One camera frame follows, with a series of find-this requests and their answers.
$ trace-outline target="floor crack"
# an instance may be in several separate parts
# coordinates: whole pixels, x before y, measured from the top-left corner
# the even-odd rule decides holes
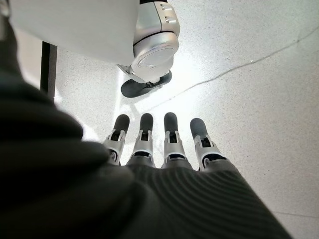
[[[292,46],[294,46],[294,45],[299,44],[301,41],[305,40],[307,37],[309,37],[309,36],[311,36],[313,33],[315,33],[318,29],[319,29],[319,26],[317,26],[315,29],[313,29],[313,30],[312,30],[310,33],[308,33],[306,36],[304,36],[304,37],[302,37],[302,38],[298,38],[297,41],[292,42],[292,43],[290,43],[289,45],[287,45],[287,46],[285,46],[285,47],[283,47],[283,48],[280,48],[279,50],[274,51],[274,52],[270,53],[270,54],[267,55],[267,56],[264,56],[264,57],[262,57],[262,58],[260,58],[260,59],[258,59],[258,60],[254,60],[254,61],[251,61],[251,62],[249,62],[249,63],[243,64],[243,65],[240,65],[240,66],[236,66],[236,67],[234,67],[234,68],[231,68],[231,69],[229,69],[228,71],[225,71],[225,72],[219,74],[218,76],[215,76],[214,78],[209,79],[209,80],[207,80],[207,81],[199,82],[199,83],[197,83],[197,84],[195,84],[195,85],[193,85],[193,86],[191,86],[191,87],[189,87],[189,88],[183,90],[182,92],[179,92],[177,95],[173,96],[172,98],[169,98],[168,100],[166,100],[166,101],[164,101],[164,102],[162,102],[162,103],[160,103],[160,104],[158,104],[158,105],[156,105],[156,106],[150,108],[149,110],[152,110],[152,109],[154,109],[154,108],[156,108],[156,107],[158,107],[158,106],[160,106],[160,105],[162,105],[162,104],[164,104],[164,103],[166,103],[166,102],[168,102],[168,101],[174,99],[175,97],[177,97],[177,96],[179,96],[179,95],[185,93],[186,91],[189,91],[190,89],[192,89],[192,88],[194,88],[194,87],[196,87],[196,86],[199,86],[199,85],[206,84],[206,83],[208,83],[208,82],[217,80],[218,78],[220,78],[220,77],[222,77],[222,76],[224,76],[224,75],[226,75],[226,74],[228,74],[228,73],[230,73],[230,72],[232,72],[232,71],[234,71],[234,70],[237,70],[237,69],[242,68],[242,67],[245,67],[245,66],[253,65],[253,64],[258,63],[258,62],[261,62],[261,61],[263,61],[263,60],[265,60],[265,59],[267,59],[267,58],[269,58],[269,57],[272,57],[273,55],[276,55],[277,53],[279,53],[279,52],[281,52],[281,51],[284,51],[284,50],[286,50],[286,49],[288,49],[288,48],[290,48],[290,47],[292,47]]]
[[[276,212],[276,211],[273,211],[273,213],[278,213],[278,214],[283,214],[283,215],[290,215],[290,216],[298,216],[298,217],[303,217],[303,218],[319,219],[319,217],[315,217],[315,216],[306,216],[306,215],[299,215],[299,214],[293,214],[293,213],[282,213],[282,212]]]

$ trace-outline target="robot finger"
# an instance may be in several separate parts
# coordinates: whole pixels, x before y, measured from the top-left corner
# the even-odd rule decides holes
[[[121,154],[125,144],[125,136],[130,125],[130,118],[127,115],[117,117],[114,128],[104,141],[104,146],[110,150],[110,164],[120,165]]]
[[[140,121],[140,131],[136,138],[134,149],[127,165],[139,164],[155,167],[153,158],[153,117],[151,114],[144,114]]]
[[[167,113],[165,115],[164,128],[164,163],[161,168],[185,167],[192,169],[179,137],[177,117],[174,113]]]
[[[195,151],[200,171],[214,171],[218,170],[221,166],[232,165],[210,139],[203,120],[194,118],[190,122],[190,130],[195,143]]]

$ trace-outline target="black fingertip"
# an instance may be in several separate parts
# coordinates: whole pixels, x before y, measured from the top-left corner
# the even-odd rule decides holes
[[[149,113],[142,115],[140,122],[140,130],[147,133],[149,130],[153,131],[153,116]]]
[[[177,117],[174,113],[169,112],[164,117],[165,132],[175,132],[178,130]]]
[[[208,134],[204,121],[199,118],[192,119],[190,122],[190,131],[193,135],[193,138],[195,138],[197,135],[200,135],[201,138],[204,138]]]
[[[120,115],[117,117],[115,121],[114,129],[116,131],[124,130],[126,134],[128,132],[129,125],[130,125],[130,118],[127,115]]]

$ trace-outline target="silver metal joint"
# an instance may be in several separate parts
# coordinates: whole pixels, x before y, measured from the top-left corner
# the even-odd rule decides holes
[[[179,137],[179,133],[178,131],[175,131],[176,134],[176,141],[177,142],[171,142],[170,138],[169,138],[169,131],[167,131],[165,133],[165,140],[164,140],[164,158],[165,158],[165,162],[167,162],[167,159],[170,155],[172,154],[179,154],[182,155],[185,160],[187,160],[186,158],[186,154],[184,151],[184,147],[182,144],[182,141]]]
[[[133,153],[131,157],[134,156],[136,152],[146,152],[150,154],[151,161],[153,162],[153,137],[152,131],[148,131],[148,140],[142,140],[143,130],[140,130],[138,137],[136,138]]]
[[[124,148],[124,144],[125,144],[126,134],[125,134],[124,130],[121,130],[118,141],[115,141],[115,140],[111,140],[111,137],[112,137],[114,132],[115,132],[115,129],[113,129],[111,134],[109,136],[107,136],[103,145],[111,151],[111,160],[109,161],[109,163],[114,164],[114,165],[119,165],[121,155],[123,152],[123,148]]]
[[[207,143],[207,140],[210,146],[203,147],[203,142],[200,136],[198,135],[194,138],[195,152],[196,152],[197,160],[198,160],[201,171],[204,171],[206,166],[210,163],[210,159],[208,157],[209,155],[216,155],[216,156],[220,156],[220,158],[226,159],[221,154],[216,144],[210,139],[208,134],[206,134],[206,143]]]

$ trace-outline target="speckled floor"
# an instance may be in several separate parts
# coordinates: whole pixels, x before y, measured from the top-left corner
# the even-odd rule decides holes
[[[60,108],[103,141],[116,117],[131,124],[128,160],[143,113],[154,117],[154,157],[163,158],[163,117],[174,112],[187,157],[200,117],[213,141],[295,238],[319,238],[319,2],[171,0],[180,21],[173,79],[136,99],[114,65],[58,50]]]

